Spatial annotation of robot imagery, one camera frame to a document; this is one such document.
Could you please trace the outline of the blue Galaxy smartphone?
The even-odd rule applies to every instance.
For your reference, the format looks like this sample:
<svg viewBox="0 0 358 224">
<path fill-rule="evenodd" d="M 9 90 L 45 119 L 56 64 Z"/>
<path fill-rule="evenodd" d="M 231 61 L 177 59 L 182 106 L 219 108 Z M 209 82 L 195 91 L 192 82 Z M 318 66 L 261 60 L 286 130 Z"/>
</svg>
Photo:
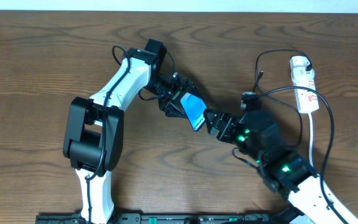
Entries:
<svg viewBox="0 0 358 224">
<path fill-rule="evenodd" d="M 185 93 L 181 98 L 180 103 L 193 130 L 199 131 L 205 122 L 203 112 L 207 106 L 204 101 L 191 93 Z"/>
</svg>

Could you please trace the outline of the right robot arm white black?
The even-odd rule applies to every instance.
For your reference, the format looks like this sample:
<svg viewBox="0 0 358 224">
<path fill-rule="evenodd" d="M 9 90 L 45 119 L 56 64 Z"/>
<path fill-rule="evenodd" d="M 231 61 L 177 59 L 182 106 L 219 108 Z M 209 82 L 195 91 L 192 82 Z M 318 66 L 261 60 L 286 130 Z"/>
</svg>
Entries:
<svg viewBox="0 0 358 224">
<path fill-rule="evenodd" d="M 257 161 L 257 172 L 264 184 L 287 200 L 297 213 L 313 223 L 358 223 L 321 174 L 285 142 L 271 112 L 252 110 L 238 117 L 206 109 L 204 118 L 210 134 Z"/>
</svg>

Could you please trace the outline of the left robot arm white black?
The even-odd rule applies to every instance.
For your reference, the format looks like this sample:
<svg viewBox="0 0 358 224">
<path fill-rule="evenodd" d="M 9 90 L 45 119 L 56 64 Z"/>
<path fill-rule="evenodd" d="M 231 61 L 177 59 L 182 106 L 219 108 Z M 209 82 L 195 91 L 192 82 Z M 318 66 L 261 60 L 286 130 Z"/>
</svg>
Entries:
<svg viewBox="0 0 358 224">
<path fill-rule="evenodd" d="M 187 119 L 194 131 L 205 124 L 203 97 L 193 82 L 177 72 L 165 78 L 161 66 L 167 48 L 149 39 L 145 49 L 123 50 L 119 70 L 89 98 L 76 97 L 70 105 L 63 155 L 70 160 L 81 184 L 85 223 L 108 223 L 114 212 L 111 195 L 112 171 L 124 143 L 124 113 L 143 89 L 167 117 Z"/>
</svg>

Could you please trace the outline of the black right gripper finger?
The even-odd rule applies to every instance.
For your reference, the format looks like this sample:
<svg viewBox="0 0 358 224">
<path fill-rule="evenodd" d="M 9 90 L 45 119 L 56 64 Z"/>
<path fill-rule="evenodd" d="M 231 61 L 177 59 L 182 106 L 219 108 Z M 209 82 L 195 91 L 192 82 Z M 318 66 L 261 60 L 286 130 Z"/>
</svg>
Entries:
<svg viewBox="0 0 358 224">
<path fill-rule="evenodd" d="M 215 123 L 223 113 L 223 110 L 205 109 L 203 113 L 207 123 Z"/>
<path fill-rule="evenodd" d="M 208 129 L 208 133 L 210 135 L 217 135 L 217 133 L 219 132 L 219 123 L 218 122 L 208 122 L 206 123 L 207 125 L 207 129 Z"/>
</svg>

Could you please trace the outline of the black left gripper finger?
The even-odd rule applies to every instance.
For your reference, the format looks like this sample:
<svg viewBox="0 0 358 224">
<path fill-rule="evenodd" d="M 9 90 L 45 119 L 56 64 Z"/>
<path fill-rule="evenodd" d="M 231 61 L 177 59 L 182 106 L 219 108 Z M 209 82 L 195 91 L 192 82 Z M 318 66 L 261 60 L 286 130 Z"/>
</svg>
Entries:
<svg viewBox="0 0 358 224">
<path fill-rule="evenodd" d="M 172 102 L 169 102 L 165 108 L 165 116 L 171 118 L 187 118 L 186 113 L 176 107 Z"/>
<path fill-rule="evenodd" d="M 204 100 L 204 96 L 201 94 L 201 92 L 197 89 L 195 84 L 192 81 L 186 81 L 184 86 L 184 94 L 189 93 L 191 95 L 194 95 L 201 100 Z"/>
</svg>

